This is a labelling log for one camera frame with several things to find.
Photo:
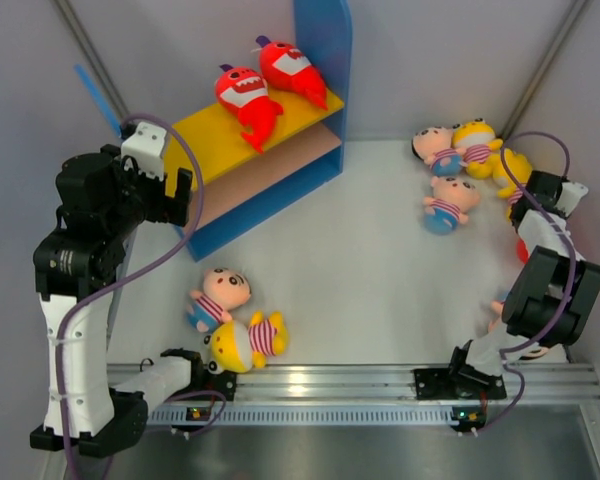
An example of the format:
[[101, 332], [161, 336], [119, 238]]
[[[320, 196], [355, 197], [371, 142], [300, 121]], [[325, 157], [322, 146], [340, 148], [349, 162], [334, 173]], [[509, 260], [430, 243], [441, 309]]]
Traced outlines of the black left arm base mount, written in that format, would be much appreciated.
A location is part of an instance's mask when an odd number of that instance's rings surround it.
[[192, 373], [190, 382], [183, 389], [174, 393], [174, 396], [185, 395], [192, 392], [216, 391], [224, 395], [227, 401], [234, 400], [237, 388], [237, 374], [224, 371], [220, 374], [212, 374], [205, 368]]

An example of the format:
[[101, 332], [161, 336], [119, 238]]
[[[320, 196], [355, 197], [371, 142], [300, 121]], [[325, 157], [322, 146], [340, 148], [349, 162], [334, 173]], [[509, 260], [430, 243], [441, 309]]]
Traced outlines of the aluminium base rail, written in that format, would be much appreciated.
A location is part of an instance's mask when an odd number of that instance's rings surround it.
[[[418, 400], [413, 372], [425, 365], [273, 365], [237, 375], [234, 401], [451, 402]], [[587, 364], [515, 364], [525, 380], [527, 403], [600, 401], [600, 381]]]

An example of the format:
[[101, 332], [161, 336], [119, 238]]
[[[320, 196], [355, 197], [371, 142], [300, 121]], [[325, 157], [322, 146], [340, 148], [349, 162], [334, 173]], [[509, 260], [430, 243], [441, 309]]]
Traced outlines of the yellow frog plush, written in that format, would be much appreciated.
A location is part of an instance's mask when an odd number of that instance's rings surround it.
[[232, 321], [219, 326], [203, 341], [210, 352], [207, 370], [244, 374], [267, 365], [270, 357], [282, 355], [290, 343], [289, 331], [281, 312], [269, 316], [255, 312], [248, 325]]
[[500, 151], [503, 140], [483, 118], [455, 124], [452, 130], [452, 146], [464, 150], [466, 173], [478, 180], [489, 177], [493, 171], [490, 157]]

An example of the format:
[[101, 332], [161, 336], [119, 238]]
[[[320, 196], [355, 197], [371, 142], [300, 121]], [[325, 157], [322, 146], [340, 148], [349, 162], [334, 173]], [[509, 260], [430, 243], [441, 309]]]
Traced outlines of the red shark plush mouth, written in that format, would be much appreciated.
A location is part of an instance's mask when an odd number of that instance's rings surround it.
[[267, 82], [256, 70], [229, 64], [219, 68], [222, 74], [214, 83], [216, 100], [245, 128], [241, 132], [244, 141], [262, 154], [283, 107], [269, 96]]

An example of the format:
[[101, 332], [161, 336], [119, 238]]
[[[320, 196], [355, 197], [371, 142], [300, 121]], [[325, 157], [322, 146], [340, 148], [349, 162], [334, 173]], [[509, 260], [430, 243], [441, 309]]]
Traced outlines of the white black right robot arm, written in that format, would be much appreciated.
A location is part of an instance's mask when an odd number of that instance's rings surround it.
[[567, 228], [587, 188], [534, 171], [526, 191], [511, 221], [528, 259], [505, 300], [493, 304], [498, 318], [488, 333], [454, 350], [446, 382], [460, 398], [503, 398], [504, 366], [574, 344], [600, 292], [600, 265], [577, 251]]

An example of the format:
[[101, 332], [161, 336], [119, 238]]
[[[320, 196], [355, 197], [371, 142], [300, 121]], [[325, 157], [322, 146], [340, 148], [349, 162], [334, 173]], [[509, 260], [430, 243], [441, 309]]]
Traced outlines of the boy doll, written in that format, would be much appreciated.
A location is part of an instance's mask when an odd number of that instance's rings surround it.
[[453, 129], [431, 126], [412, 137], [412, 152], [435, 176], [459, 175], [467, 166], [464, 161], [466, 149], [453, 146], [453, 135]]
[[448, 235], [467, 224], [469, 211], [481, 200], [476, 187], [457, 176], [433, 176], [430, 186], [431, 195], [423, 199], [425, 229]]
[[[504, 291], [503, 293], [500, 293], [499, 296], [494, 301], [491, 302], [490, 308], [491, 308], [492, 312], [495, 314], [495, 318], [492, 319], [488, 324], [488, 327], [487, 327], [488, 333], [490, 333], [496, 327], [498, 327], [502, 324], [501, 315], [502, 315], [502, 312], [504, 309], [504, 303], [507, 299], [508, 294], [509, 294], [508, 291]], [[526, 341], [526, 338], [524, 338], [522, 336], [510, 335], [509, 338], [514, 346]], [[536, 360], [536, 359], [544, 357], [549, 351], [550, 351], [549, 347], [541, 346], [538, 343], [534, 343], [531, 346], [529, 346], [528, 348], [526, 348], [525, 350], [520, 351], [519, 354], [520, 354], [521, 360], [531, 361], [531, 360]]]
[[189, 292], [188, 322], [198, 332], [212, 333], [231, 322], [231, 312], [250, 298], [251, 285], [244, 274], [224, 267], [209, 269], [203, 276], [201, 288]]

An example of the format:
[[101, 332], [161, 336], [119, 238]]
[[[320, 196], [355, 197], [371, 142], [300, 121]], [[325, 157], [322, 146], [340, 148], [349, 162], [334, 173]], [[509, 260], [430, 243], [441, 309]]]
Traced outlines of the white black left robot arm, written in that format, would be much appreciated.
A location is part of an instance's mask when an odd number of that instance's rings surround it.
[[109, 308], [125, 243], [144, 222], [183, 226], [193, 174], [181, 168], [174, 195], [136, 154], [105, 145], [66, 160], [55, 185], [56, 226], [33, 255], [35, 288], [49, 341], [49, 402], [30, 435], [34, 449], [105, 458], [135, 446], [149, 416], [174, 394], [206, 386], [198, 353], [170, 349], [131, 380], [110, 386]]

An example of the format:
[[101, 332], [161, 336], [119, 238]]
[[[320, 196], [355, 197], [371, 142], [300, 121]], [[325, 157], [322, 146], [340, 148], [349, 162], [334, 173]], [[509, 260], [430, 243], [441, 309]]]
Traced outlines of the blue yellow toy shelf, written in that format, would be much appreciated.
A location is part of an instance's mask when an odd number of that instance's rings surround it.
[[193, 228], [186, 248], [201, 260], [311, 193], [343, 170], [352, 24], [344, 1], [297, 1], [296, 44], [275, 61], [294, 63], [267, 73], [223, 68], [216, 102], [171, 128], [142, 121], [122, 144], [126, 169], [138, 166], [184, 198]]

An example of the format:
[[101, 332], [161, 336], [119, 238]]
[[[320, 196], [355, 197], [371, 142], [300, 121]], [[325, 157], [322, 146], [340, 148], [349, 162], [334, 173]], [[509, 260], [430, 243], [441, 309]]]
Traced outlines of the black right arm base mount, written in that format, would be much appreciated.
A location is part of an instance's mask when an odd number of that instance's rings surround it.
[[460, 370], [422, 368], [414, 372], [418, 400], [503, 400], [507, 397], [501, 376], [491, 376], [472, 367]]

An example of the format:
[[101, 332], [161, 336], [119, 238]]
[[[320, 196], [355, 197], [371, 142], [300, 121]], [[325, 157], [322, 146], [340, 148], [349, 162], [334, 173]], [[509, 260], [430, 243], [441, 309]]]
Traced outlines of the yellow frog plush face down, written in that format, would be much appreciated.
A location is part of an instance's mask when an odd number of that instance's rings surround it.
[[492, 161], [492, 179], [498, 186], [497, 196], [507, 202], [506, 218], [509, 218], [513, 206], [523, 196], [519, 188], [525, 186], [532, 173], [532, 165], [525, 155], [511, 149], [503, 149], [490, 156]]

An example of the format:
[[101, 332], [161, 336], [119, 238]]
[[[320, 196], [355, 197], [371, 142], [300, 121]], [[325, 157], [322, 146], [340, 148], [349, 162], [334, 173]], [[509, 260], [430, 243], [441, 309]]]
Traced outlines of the red shark plush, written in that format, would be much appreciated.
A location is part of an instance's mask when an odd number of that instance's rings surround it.
[[524, 241], [521, 238], [519, 238], [516, 242], [516, 255], [523, 264], [528, 261], [529, 253]]
[[295, 45], [259, 35], [258, 63], [264, 79], [274, 88], [292, 92], [327, 110], [327, 86], [320, 71]]

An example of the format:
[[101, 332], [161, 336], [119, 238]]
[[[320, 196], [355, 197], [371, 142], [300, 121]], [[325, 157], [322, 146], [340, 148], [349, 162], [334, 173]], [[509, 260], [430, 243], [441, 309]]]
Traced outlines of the yellow frog plush front left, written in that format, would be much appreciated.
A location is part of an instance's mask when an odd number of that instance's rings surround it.
[[232, 321], [219, 326], [203, 341], [210, 352], [207, 370], [244, 374], [267, 365], [270, 357], [282, 355], [290, 343], [289, 331], [281, 312], [269, 316], [255, 312], [248, 325]]

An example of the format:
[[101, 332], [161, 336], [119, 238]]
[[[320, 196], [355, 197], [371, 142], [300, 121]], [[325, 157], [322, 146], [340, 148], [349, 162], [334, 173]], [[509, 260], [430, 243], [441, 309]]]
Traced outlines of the yellow frog plush back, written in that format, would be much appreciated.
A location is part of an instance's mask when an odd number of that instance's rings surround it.
[[490, 157], [500, 151], [503, 140], [483, 118], [455, 124], [452, 130], [452, 146], [464, 150], [466, 173], [478, 180], [489, 177], [493, 171]]

